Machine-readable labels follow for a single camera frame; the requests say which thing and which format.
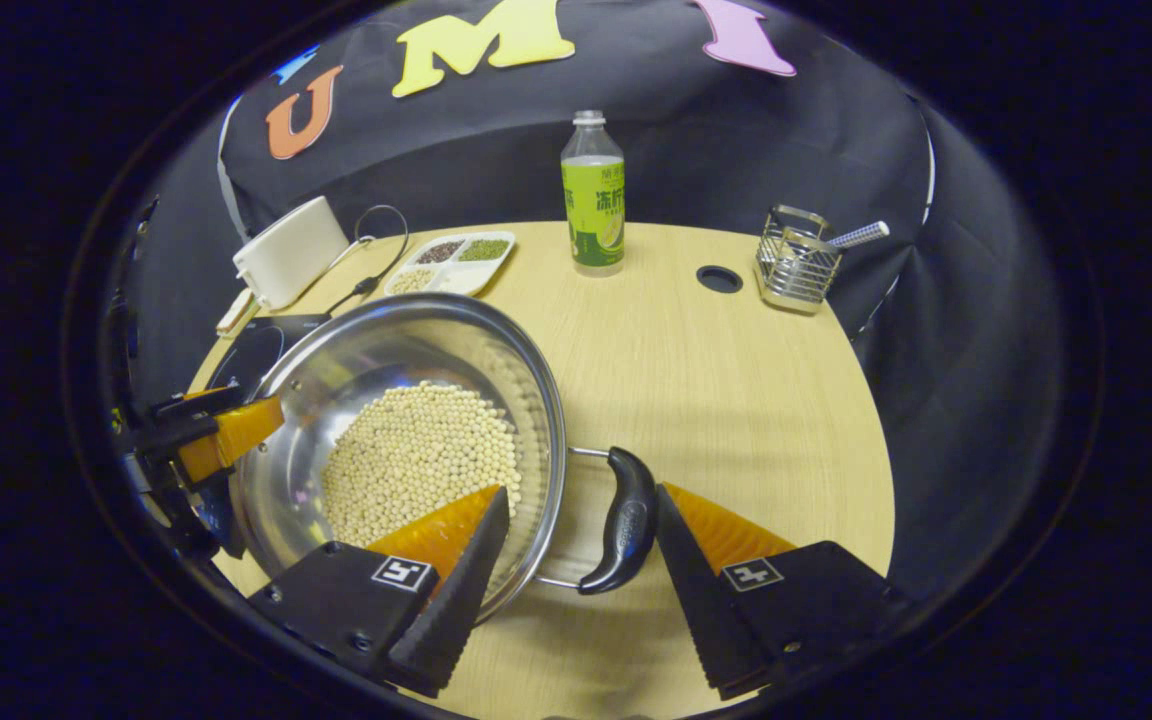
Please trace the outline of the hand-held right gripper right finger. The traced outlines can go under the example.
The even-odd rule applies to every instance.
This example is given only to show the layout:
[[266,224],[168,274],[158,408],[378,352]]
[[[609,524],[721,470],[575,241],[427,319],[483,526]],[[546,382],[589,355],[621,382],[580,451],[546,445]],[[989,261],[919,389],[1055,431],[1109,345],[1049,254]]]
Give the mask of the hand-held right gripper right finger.
[[914,606],[836,541],[797,546],[685,488],[662,483],[657,492],[657,543],[722,700],[838,675]]

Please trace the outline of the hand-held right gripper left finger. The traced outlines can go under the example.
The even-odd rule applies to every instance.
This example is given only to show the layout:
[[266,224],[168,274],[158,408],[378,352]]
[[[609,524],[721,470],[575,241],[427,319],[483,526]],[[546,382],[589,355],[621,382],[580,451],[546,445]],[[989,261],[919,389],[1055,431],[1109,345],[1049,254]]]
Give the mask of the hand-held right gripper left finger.
[[508,493],[488,486],[367,547],[325,541],[250,602],[353,674],[435,698],[465,651],[508,530]]

